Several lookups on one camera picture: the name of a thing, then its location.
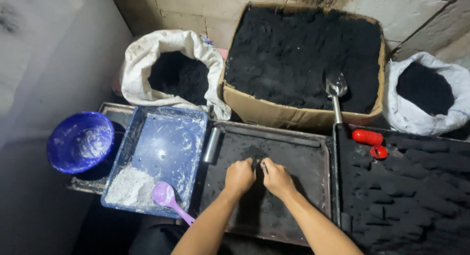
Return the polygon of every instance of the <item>white sack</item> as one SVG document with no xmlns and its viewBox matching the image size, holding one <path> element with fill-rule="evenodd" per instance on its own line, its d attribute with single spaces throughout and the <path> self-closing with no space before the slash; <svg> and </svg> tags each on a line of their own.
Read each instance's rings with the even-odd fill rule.
<svg viewBox="0 0 470 255">
<path fill-rule="evenodd" d="M 397 93 L 398 77 L 413 62 L 433 68 L 446 78 L 455 97 L 448 115 L 430 116 Z M 470 72 L 445 64 L 429 53 L 420 52 L 401 62 L 390 61 L 384 94 L 384 117 L 392 129 L 419 135 L 441 135 L 464 126 L 470 119 Z"/>
<path fill-rule="evenodd" d="M 180 51 L 189 58 L 200 60 L 208 67 L 209 88 L 204 95 L 207 105 L 196 106 L 179 96 L 165 94 L 150 87 L 148 78 L 152 65 L 160 57 L 160 53 L 173 51 Z M 127 48 L 121 90 L 124 98 L 134 105 L 197 109 L 209 113 L 211 119 L 229 120 L 231 109 L 217 96 L 222 67 L 223 58 L 219 51 L 204 43 L 195 32 L 155 31 L 142 36 Z"/>
</svg>

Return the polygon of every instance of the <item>cardboard box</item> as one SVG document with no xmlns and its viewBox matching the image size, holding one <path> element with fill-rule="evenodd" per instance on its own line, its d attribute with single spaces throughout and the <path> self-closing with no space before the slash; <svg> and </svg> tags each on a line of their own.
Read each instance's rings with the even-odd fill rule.
<svg viewBox="0 0 470 255">
<path fill-rule="evenodd" d="M 316 9 L 315 7 L 306 7 L 299 5 L 279 5 L 273 3 L 253 2 L 245 5 L 240 19 L 245 13 L 248 6 L 253 7 L 269 7 L 276 10 L 283 10 L 285 12 L 296 12 L 300 10 Z M 354 13 L 346 12 L 351 18 L 366 19 L 371 23 L 378 23 L 377 20 Z M 366 125 L 374 121 L 382 113 L 382 99 L 384 96 L 384 83 L 385 83 L 385 39 L 382 32 L 381 35 L 382 45 L 380 47 L 378 64 L 380 65 L 379 74 L 379 89 L 377 93 L 377 100 L 370 114 L 359 114 L 353 112 L 342 112 L 343 122 L 354 125 Z M 251 124 L 258 124 L 262 126 L 274 128 L 288 128 L 303 131 L 331 131 L 333 123 L 335 122 L 335 115 L 332 110 L 319 110 L 319 109 L 300 109 L 286 105 L 280 105 L 266 100 L 257 100 L 253 96 L 242 93 L 236 90 L 233 86 L 229 85 L 225 79 L 225 64 L 222 75 L 220 76 L 219 84 L 223 95 L 223 100 L 226 102 L 232 111 L 245 122 Z"/>
</svg>

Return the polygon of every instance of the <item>hand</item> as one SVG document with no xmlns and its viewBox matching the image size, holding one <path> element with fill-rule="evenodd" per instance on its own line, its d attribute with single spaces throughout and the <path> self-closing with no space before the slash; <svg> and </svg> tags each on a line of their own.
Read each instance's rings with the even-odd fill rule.
<svg viewBox="0 0 470 255">
<path fill-rule="evenodd" d="M 241 196 L 250 189 L 256 180 L 256 172 L 251 169 L 251 163 L 253 163 L 253 159 L 247 158 L 228 167 L 225 177 L 225 190 Z"/>
<path fill-rule="evenodd" d="M 274 163 L 270 158 L 265 158 L 261 161 L 261 168 L 265 174 L 264 185 L 283 202 L 297 192 L 291 175 L 284 166 Z"/>
</svg>

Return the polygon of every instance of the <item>forearm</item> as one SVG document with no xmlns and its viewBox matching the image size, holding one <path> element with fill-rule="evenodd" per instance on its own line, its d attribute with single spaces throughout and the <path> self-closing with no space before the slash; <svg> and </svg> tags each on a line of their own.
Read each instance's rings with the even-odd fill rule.
<svg viewBox="0 0 470 255">
<path fill-rule="evenodd" d="M 240 195 L 225 189 L 197 217 L 174 248 L 172 255 L 214 255 Z"/>
<path fill-rule="evenodd" d="M 284 201 L 316 255 L 363 255 L 349 237 L 314 208 L 300 193 Z"/>
</svg>

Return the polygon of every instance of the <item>metal scoop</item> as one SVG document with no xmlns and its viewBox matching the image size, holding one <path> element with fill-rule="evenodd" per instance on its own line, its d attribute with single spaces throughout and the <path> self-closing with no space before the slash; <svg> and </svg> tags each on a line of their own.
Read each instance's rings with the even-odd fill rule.
<svg viewBox="0 0 470 255">
<path fill-rule="evenodd" d="M 341 119 L 341 110 L 339 108 L 338 98 L 345 95 L 348 91 L 348 85 L 344 79 L 343 72 L 339 75 L 334 75 L 332 73 L 326 74 L 326 76 L 323 77 L 323 87 L 325 87 L 328 97 L 333 101 L 335 123 L 340 124 L 343 120 Z"/>
</svg>

